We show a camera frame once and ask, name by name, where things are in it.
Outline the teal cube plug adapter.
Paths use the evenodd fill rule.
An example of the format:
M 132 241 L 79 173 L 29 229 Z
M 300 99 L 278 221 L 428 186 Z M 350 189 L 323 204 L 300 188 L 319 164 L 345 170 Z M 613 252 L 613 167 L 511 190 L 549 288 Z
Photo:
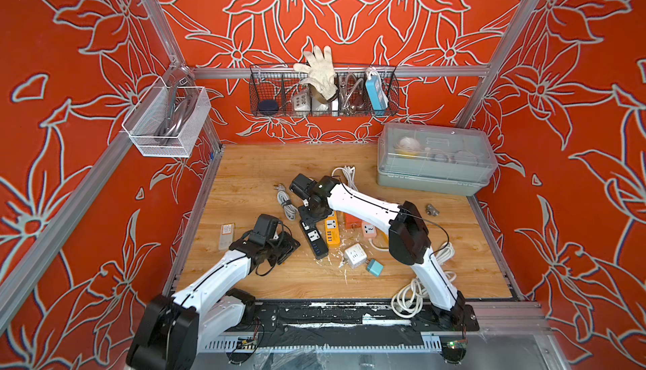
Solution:
M 372 276 L 380 277 L 380 276 L 381 276 L 381 273 L 382 273 L 382 272 L 383 272 L 383 270 L 384 270 L 384 266 L 383 266 L 380 262 L 378 262 L 377 260 L 372 259 L 372 260 L 370 260 L 370 261 L 368 262 L 368 264 L 367 264 L 367 266 L 366 266 L 366 270 L 367 270 L 367 272 L 368 272 L 368 273 L 370 273 Z

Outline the white cube plug adapter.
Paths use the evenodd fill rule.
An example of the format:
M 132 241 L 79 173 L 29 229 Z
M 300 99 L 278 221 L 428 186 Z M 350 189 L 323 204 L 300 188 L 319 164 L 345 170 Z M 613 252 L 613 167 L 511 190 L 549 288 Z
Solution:
M 359 266 L 365 264 L 368 256 L 363 250 L 361 244 L 356 243 L 343 252 L 343 263 L 351 267 L 351 269 L 358 268 Z

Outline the black power strip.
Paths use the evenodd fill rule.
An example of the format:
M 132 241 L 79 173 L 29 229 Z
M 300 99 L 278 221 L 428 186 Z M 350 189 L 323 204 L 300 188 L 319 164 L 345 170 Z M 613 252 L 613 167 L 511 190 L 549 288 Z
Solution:
M 299 227 L 304 234 L 304 238 L 309 243 L 316 260 L 327 257 L 329 249 L 316 224 L 301 219 L 299 221 Z

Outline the red cube plug adapter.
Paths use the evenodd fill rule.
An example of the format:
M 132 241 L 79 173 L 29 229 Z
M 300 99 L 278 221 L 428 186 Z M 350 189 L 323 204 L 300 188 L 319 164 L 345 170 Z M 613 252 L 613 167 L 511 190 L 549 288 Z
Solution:
M 360 218 L 357 218 L 349 213 L 345 213 L 344 215 L 344 228 L 346 230 L 352 230 L 359 228 L 363 223 L 363 220 L 360 220 Z

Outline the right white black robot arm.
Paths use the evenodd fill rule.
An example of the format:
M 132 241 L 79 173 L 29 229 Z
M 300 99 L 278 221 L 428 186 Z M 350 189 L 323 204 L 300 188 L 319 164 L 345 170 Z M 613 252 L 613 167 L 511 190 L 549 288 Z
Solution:
M 301 220 L 314 225 L 334 212 L 347 213 L 388 235 L 390 255 L 416 274 L 410 285 L 391 299 L 391 309 L 403 319 L 423 311 L 424 300 L 431 305 L 432 320 L 443 329 L 475 328 L 473 308 L 448 279 L 428 238 L 427 222 L 411 202 L 388 203 L 354 190 L 332 176 L 315 181 L 299 174 L 289 189 L 303 200 Z

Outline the yellow strip with teal plug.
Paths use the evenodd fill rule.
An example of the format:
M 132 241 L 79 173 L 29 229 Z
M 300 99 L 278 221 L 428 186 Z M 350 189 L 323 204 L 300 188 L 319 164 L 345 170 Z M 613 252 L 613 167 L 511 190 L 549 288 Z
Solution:
M 324 219 L 326 243 L 329 248 L 337 248 L 341 245 L 339 221 L 336 212 L 332 212 Z

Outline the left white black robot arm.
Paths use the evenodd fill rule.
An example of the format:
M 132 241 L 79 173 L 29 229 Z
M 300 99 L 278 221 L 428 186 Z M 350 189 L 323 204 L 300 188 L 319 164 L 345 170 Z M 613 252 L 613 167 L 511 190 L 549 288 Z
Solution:
M 202 343 L 253 320 L 255 298 L 235 286 L 264 262 L 284 263 L 300 243 L 290 228 L 269 214 L 232 242 L 223 257 L 198 280 L 146 306 L 126 365 L 133 369 L 190 369 Z

